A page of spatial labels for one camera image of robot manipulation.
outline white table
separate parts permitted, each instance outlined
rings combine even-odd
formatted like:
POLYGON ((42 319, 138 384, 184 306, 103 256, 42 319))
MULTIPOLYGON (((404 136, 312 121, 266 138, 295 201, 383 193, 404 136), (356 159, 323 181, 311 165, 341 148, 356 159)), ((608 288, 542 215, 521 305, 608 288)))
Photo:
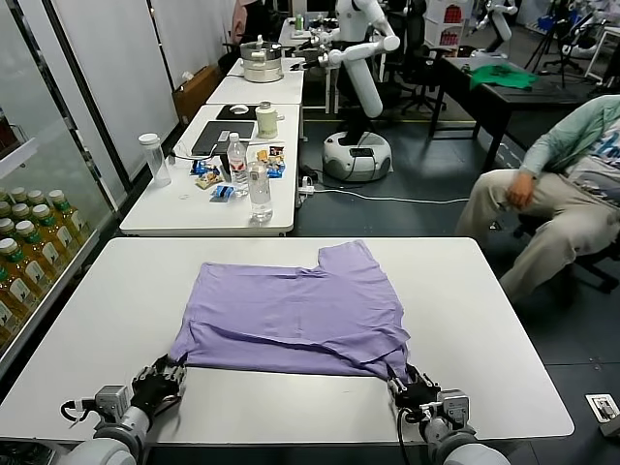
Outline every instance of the white table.
POLYGON ((599 44, 597 45, 597 49, 594 52, 594 56, 592 57, 592 60, 590 61, 590 65, 588 66, 588 69, 585 72, 586 77, 591 77, 594 79, 597 79, 598 81, 602 81, 603 77, 595 75, 594 73, 592 73, 592 68, 594 67, 594 64, 597 62, 597 60, 599 59, 599 54, 601 53, 601 48, 603 48, 603 44, 605 43, 605 40, 607 39, 607 37, 609 36, 614 36, 617 38, 620 38, 620 27, 615 27, 615 26, 606 26, 603 32, 603 36, 601 37, 601 40, 599 41, 599 44))
MULTIPOLYGON (((282 58, 282 71, 284 73, 299 73, 298 71, 291 71, 292 65, 296 65, 298 63, 303 63, 306 61, 305 58, 282 58)), ((243 76, 243 60, 239 58, 236 60, 234 65, 232 66, 229 73, 226 75, 227 77, 242 77, 243 76)))
MULTIPOLYGON (((0 439, 77 443, 59 407, 129 384, 164 354, 205 261, 313 267, 337 238, 120 238, 111 241, 0 405, 0 439)), ((365 239, 405 308, 410 362, 471 399, 482 440, 567 436, 574 426, 473 240, 365 239)), ((408 440, 419 442, 408 430, 408 440)), ((375 378, 190 368, 180 407, 149 445, 395 444, 387 385, 375 378)))
MULTIPOLYGON (((280 39, 279 43, 282 47, 299 47, 310 39, 308 35, 302 37, 296 37, 293 32, 295 31, 295 25, 290 24, 291 21, 295 21, 294 17, 288 17, 284 23, 282 24, 282 30, 280 31, 280 39)), ((339 98, 338 89, 334 85, 334 92, 336 93, 336 102, 339 98)), ((325 70, 325 105, 320 107, 305 107, 306 109, 324 109, 325 113, 329 113, 331 111, 331 69, 327 68, 325 70)))
POLYGON ((280 39, 278 40, 278 42, 282 44, 282 47, 299 47, 310 39, 307 31, 304 31, 305 35, 296 35, 295 24, 291 24, 291 21, 295 21, 295 18, 287 17, 282 24, 280 39))
MULTIPOLYGON (((208 121, 215 120, 222 105, 201 108, 189 125, 174 151, 179 156, 190 157, 192 147, 208 121)), ((286 169, 281 179, 271 179, 273 217, 266 223, 251 221, 249 197, 231 199, 226 203, 211 202, 215 187, 206 191, 196 186, 196 177, 190 176, 191 161, 177 159, 168 166, 172 183, 158 188, 148 185, 120 229, 125 234, 140 236, 207 236, 207 235, 275 235, 293 228, 295 216, 295 190, 297 181, 297 143, 299 127, 298 106, 274 106, 285 119, 278 122, 278 137, 269 144, 284 145, 286 169)), ((248 160, 256 153, 268 149, 267 145, 251 145, 248 160)))
POLYGON ((303 73, 303 71, 288 71, 280 80, 261 83, 245 80, 242 73, 228 76, 206 102, 210 105, 258 105, 260 102, 268 101, 274 105, 301 107, 303 73))

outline khaki pants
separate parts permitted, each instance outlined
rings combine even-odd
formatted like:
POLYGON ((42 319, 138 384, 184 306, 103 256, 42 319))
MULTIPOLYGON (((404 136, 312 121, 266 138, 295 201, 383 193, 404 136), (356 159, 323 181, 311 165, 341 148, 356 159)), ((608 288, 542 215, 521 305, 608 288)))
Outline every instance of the khaki pants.
MULTIPOLYGON (((484 246, 496 217, 511 209, 506 200, 517 170, 496 170, 476 182, 456 228, 484 246)), ((620 231, 620 210, 582 192, 564 176, 544 173, 537 181, 534 200, 519 211, 552 218, 542 225, 500 280, 511 301, 529 294, 579 255, 599 252, 620 231)))

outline cooking pot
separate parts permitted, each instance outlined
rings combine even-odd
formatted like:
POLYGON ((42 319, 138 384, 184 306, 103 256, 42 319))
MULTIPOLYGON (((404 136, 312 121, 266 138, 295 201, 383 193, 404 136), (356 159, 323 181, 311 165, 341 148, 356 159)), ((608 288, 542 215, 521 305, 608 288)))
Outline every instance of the cooking pot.
POLYGON ((243 76, 251 82, 273 82, 284 77, 282 46, 263 41, 263 36, 259 36, 256 42, 241 46, 241 59, 243 76))

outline white robot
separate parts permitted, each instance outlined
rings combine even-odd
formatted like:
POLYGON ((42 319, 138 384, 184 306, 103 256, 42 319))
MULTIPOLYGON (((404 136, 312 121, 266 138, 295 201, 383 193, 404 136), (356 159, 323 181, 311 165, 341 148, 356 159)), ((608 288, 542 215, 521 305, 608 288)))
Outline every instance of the white robot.
MULTIPOLYGON (((368 118, 376 118, 383 112, 383 103, 366 59, 397 50, 400 39, 394 34, 377 0, 339 0, 336 16, 340 28, 316 35, 312 45, 328 47, 338 43, 345 48, 326 52, 304 68, 340 68, 344 65, 364 113, 368 118), (369 25, 378 34, 373 35, 372 42, 366 43, 369 25)), ((336 179, 354 182, 372 181, 388 173, 391 166, 388 141, 365 129, 334 134, 325 141, 325 172, 336 179)))
MULTIPOLYGON (((103 387, 94 399, 66 402, 60 409, 77 423, 90 412, 101 416, 94 438, 77 446, 60 465, 137 465, 143 459, 148 430, 158 415, 181 400, 187 375, 185 361, 162 356, 143 368, 132 382, 134 396, 126 387, 103 387)), ((387 388, 397 416, 398 440, 405 464, 403 424, 419 425, 434 465, 510 465, 495 449, 479 444, 469 426, 469 398, 460 390, 441 390, 417 369, 407 365, 408 380, 399 380, 388 367, 387 388)))
POLYGON ((481 21, 479 21, 471 34, 484 29, 490 23, 493 26, 493 29, 495 29, 497 38, 487 48, 476 50, 472 53, 472 56, 493 53, 500 47, 501 44, 512 38, 512 31, 506 22, 505 15, 516 15, 518 8, 516 7, 515 0, 508 0, 508 3, 510 4, 509 6, 506 6, 505 3, 505 0, 489 0, 484 5, 486 15, 481 21))

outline person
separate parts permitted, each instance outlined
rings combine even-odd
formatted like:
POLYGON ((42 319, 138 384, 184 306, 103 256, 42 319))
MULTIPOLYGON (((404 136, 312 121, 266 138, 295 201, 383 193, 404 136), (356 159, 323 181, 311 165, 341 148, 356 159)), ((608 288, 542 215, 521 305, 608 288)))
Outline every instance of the person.
POLYGON ((483 174, 456 235, 484 247, 505 210, 549 218, 500 284, 515 302, 579 255, 599 252, 620 231, 620 96, 593 99, 528 150, 519 170, 483 174))
POLYGON ((231 41, 235 45, 256 41, 259 35, 267 40, 270 19, 263 0, 236 0, 232 12, 231 41))

